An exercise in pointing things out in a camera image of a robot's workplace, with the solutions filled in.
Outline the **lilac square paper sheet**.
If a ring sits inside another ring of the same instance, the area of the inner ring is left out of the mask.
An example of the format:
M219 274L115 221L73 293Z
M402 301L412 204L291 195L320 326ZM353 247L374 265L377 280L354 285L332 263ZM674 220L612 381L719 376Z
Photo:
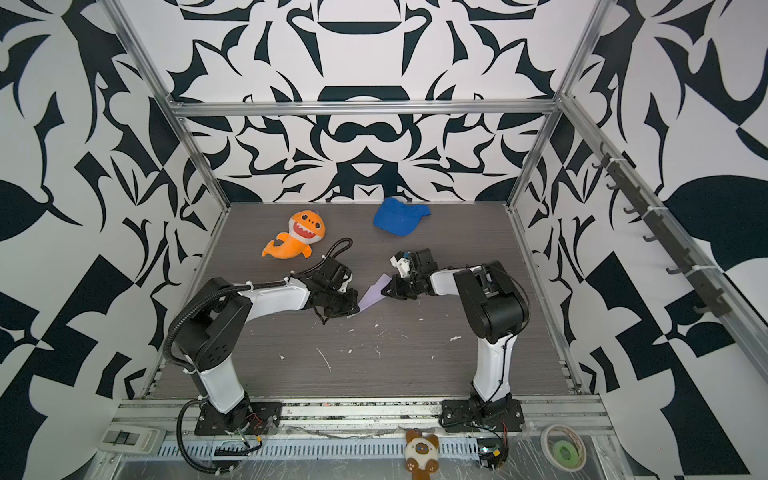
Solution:
M371 287L368 288L368 290L359 300L359 311L363 312L379 301L383 300L385 296L382 294L382 290L390 284L391 280L392 278L389 275L382 274L379 279Z

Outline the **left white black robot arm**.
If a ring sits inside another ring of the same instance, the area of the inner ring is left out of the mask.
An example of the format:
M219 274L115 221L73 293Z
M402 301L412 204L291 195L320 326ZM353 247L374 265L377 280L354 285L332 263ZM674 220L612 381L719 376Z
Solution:
M199 393L217 412L245 406L246 392L232 355L245 324L281 312L314 312L325 323L358 311L349 286L351 269L328 257L282 280L232 284L206 282L171 322L162 345L165 360L193 376Z

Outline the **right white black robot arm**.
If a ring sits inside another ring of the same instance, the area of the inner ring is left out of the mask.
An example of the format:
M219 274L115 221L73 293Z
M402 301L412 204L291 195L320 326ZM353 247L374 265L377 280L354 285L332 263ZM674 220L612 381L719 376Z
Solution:
M527 294L498 261L474 266L440 268L430 250L398 252L390 258L397 274L381 294L397 300L422 295L456 296L470 329L478 339L472 380L479 407L506 399L511 356L518 335L530 322Z

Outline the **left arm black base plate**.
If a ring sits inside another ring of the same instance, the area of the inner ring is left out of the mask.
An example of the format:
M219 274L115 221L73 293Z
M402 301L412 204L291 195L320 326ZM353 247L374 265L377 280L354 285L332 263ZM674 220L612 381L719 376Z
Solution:
M208 400L202 403L194 433L197 436L235 434L261 435L278 427L284 404L251 402L245 397L229 413L219 412Z

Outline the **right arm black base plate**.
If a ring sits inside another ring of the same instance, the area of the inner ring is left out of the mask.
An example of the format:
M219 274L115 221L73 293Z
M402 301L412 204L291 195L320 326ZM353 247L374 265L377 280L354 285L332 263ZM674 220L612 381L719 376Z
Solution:
M510 394L485 404L479 397L443 400L438 416L439 425L447 432L469 432L489 429L492 432L521 432L525 418L521 402Z

